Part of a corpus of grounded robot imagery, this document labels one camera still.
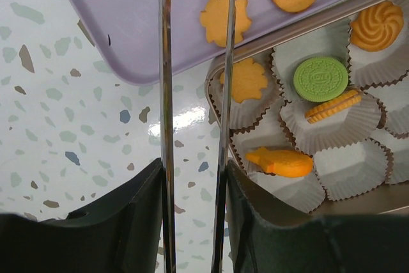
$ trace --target black object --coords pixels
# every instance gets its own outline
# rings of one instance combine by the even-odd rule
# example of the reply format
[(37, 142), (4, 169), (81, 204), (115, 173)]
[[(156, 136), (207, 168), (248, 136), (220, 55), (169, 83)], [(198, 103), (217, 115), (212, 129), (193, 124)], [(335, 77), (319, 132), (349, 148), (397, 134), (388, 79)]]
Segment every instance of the black object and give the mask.
[(0, 214), (0, 272), (150, 273), (162, 224), (160, 159), (65, 220)]
[(408, 272), (408, 216), (312, 219), (249, 180), (232, 161), (227, 174), (235, 273)]

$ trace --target white paper cup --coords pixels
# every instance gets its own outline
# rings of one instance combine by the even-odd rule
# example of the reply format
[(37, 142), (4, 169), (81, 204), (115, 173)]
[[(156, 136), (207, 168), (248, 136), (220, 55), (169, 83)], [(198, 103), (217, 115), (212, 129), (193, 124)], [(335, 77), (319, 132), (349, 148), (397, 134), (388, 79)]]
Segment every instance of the white paper cup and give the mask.
[(409, 181), (409, 139), (396, 139), (384, 129), (374, 131), (371, 137), (390, 150), (393, 163), (387, 183)]
[(360, 88), (381, 86), (398, 80), (409, 69), (409, 0), (392, 0), (403, 10), (405, 24), (396, 41), (378, 52), (368, 52), (349, 44), (350, 81)]
[(314, 161), (318, 179), (332, 201), (369, 192), (387, 177), (387, 154), (371, 139), (323, 150), (314, 155)]
[[(247, 99), (241, 104), (236, 102), (233, 97), (230, 107), (230, 129), (246, 129), (253, 126), (262, 119), (265, 111), (273, 104), (281, 94), (281, 89), (277, 80), (273, 76), (270, 64), (268, 64), (268, 55), (263, 59), (253, 58), (254, 62), (259, 63), (265, 68), (264, 76), (267, 78), (267, 88), (261, 89), (261, 99)], [(218, 116), (221, 115), (223, 101), (223, 84), (220, 83), (220, 75), (223, 71), (215, 75), (210, 81), (209, 94)]]
[(347, 67), (349, 30), (349, 20), (343, 19), (274, 47), (272, 70), (282, 86), (285, 100), (301, 99), (295, 91), (293, 78), (295, 70), (305, 60), (333, 57)]
[(239, 164), (247, 174), (261, 171), (261, 168), (246, 160), (246, 153), (262, 146), (269, 149), (292, 149), (291, 143), (287, 140), (278, 122), (279, 110), (283, 104), (284, 100), (280, 98), (266, 111), (263, 119), (254, 127), (254, 130), (233, 134), (231, 137)]
[(358, 104), (310, 124), (305, 119), (305, 113), (316, 105), (301, 100), (285, 105), (280, 111), (287, 138), (297, 150), (308, 155), (365, 140), (376, 129), (381, 118), (376, 99), (365, 93)]
[(409, 137), (409, 75), (396, 84), (369, 88), (367, 92), (379, 98), (386, 109), (385, 129), (394, 137)]
[(314, 172), (300, 178), (252, 173), (249, 178), (279, 200), (305, 213), (317, 209), (325, 199), (325, 191)]
[(318, 182), (314, 171), (300, 178), (286, 178), (267, 175), (258, 165), (248, 161), (245, 154), (259, 147), (268, 149), (293, 149), (284, 135), (277, 118), (284, 101), (280, 98), (269, 110), (254, 130), (234, 134), (231, 138), (236, 158), (247, 176), (260, 187), (273, 194), (288, 205), (310, 212), (320, 206), (325, 199), (325, 192)]

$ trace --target terrazzo surface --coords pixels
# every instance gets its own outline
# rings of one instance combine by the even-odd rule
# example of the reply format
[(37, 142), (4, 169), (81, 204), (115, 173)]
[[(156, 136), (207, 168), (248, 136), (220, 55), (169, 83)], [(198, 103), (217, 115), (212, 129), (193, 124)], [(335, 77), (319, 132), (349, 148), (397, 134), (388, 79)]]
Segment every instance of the terrazzo surface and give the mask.
[[(0, 8), (0, 211), (63, 219), (160, 156), (159, 86), (112, 74), (68, 0), (0, 0)], [(182, 272), (211, 265), (219, 128), (203, 88), (209, 65), (173, 79)], [(224, 235), (232, 272), (227, 226)]]

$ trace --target metal tray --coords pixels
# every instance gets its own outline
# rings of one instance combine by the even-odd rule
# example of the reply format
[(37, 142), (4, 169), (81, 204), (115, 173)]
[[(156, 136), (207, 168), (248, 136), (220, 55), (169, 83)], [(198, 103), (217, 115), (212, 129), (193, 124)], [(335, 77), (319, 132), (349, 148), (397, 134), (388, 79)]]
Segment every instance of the metal tray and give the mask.
[[(157, 0), (70, 1), (98, 50), (120, 78), (138, 85), (158, 82)], [(172, 1), (174, 74), (224, 53), (224, 49), (207, 43), (205, 30), (199, 23), (199, 13), (207, 1)], [(242, 44), (338, 1), (341, 0), (317, 0), (303, 13), (288, 14), (276, 8), (271, 0), (249, 0), (248, 14), (253, 23)]]
[[(287, 26), (274, 33), (270, 33), (269, 35), (259, 38), (256, 41), (248, 43), (247, 45), (237, 48), (235, 51), (234, 62), (236, 63), (243, 59), (256, 56), (260, 52), (267, 51), (296, 37), (344, 19), (382, 1), (386, 0), (348, 0), (337, 4), (325, 11), (301, 20), (296, 24)], [(209, 95), (209, 86), (213, 77), (220, 73), (220, 71), (223, 69), (224, 57), (220, 56), (215, 58), (204, 83), (205, 95), (210, 104), (210, 109), (214, 113), (219, 126), (220, 118)], [(235, 155), (232, 144), (230, 144), (230, 152), (233, 156), (233, 160), (238, 164), (238, 157)], [(390, 186), (382, 185), (371, 192), (344, 201), (333, 202), (326, 200), (309, 216), (321, 214), (407, 214), (409, 212), (408, 199), (409, 183)], [(282, 222), (282, 219), (286, 220), (288, 224), (293, 222), (291, 220), (291, 216), (277, 216), (277, 222), (279, 222), (279, 220)]]

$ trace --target lavender plastic tray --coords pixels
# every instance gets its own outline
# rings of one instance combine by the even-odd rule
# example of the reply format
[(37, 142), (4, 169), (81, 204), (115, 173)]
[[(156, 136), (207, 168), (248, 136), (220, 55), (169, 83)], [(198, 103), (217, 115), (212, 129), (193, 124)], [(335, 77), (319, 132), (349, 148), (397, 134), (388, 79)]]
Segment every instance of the lavender plastic tray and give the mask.
[[(123, 80), (158, 82), (158, 0), (70, 0), (109, 66)], [(244, 44), (341, 0), (317, 0), (307, 11), (288, 14), (271, 0), (249, 0), (252, 26)], [(208, 0), (172, 0), (172, 61), (177, 74), (224, 52), (206, 41), (199, 14)]]

